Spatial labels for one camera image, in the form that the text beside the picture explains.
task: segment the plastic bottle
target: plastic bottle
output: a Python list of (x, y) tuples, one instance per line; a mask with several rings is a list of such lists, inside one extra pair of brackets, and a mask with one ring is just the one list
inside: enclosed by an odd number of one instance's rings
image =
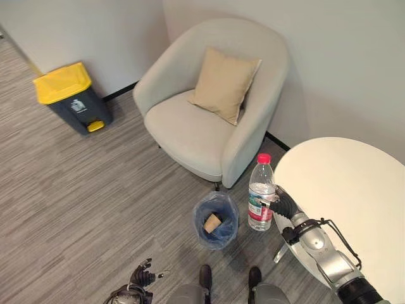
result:
[(273, 212), (262, 207), (255, 199), (272, 199), (275, 195), (273, 170), (270, 167), (271, 156), (266, 153), (258, 155), (258, 164), (253, 169), (249, 182), (249, 225), (257, 231), (266, 231), (271, 226)]

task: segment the trash bag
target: trash bag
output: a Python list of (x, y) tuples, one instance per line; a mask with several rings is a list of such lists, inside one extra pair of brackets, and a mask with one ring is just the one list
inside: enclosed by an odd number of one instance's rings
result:
[[(214, 212), (219, 214), (222, 224), (209, 234), (204, 223)], [(211, 250), (220, 250), (236, 238), (239, 210), (227, 193), (213, 191), (194, 207), (193, 220), (199, 242)]]

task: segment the beige armchair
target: beige armchair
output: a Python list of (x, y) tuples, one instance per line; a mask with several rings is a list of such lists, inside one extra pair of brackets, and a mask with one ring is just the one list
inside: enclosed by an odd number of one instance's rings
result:
[[(187, 102), (208, 46), (263, 60), (237, 126)], [(192, 27), (162, 54), (136, 85), (134, 99), (146, 129), (176, 162), (230, 188), (262, 143), (288, 66), (283, 39), (273, 30), (246, 20), (208, 20)]]

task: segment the round table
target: round table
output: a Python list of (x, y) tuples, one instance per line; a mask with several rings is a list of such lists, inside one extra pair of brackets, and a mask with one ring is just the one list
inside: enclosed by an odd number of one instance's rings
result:
[[(289, 150), (276, 167), (275, 182), (309, 218), (332, 219), (362, 260), (367, 280), (392, 304), (405, 303), (404, 165), (369, 144), (323, 137)], [(280, 232), (291, 226), (277, 214), (274, 219)], [(356, 263), (337, 235), (323, 227), (334, 246)], [(289, 248), (327, 285), (299, 243)]]

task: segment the small wastebasket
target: small wastebasket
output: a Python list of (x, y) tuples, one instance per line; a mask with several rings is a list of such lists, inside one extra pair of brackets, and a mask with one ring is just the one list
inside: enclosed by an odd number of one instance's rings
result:
[[(204, 230), (204, 223), (212, 213), (217, 213), (222, 218), (222, 224), (208, 234)], [(199, 242), (211, 250), (221, 250), (235, 239), (238, 233), (238, 206), (227, 193), (210, 192), (194, 207), (193, 222)]]
[(49, 72), (35, 79), (34, 84), (38, 102), (50, 107), (80, 134), (94, 132), (113, 121), (81, 62)]

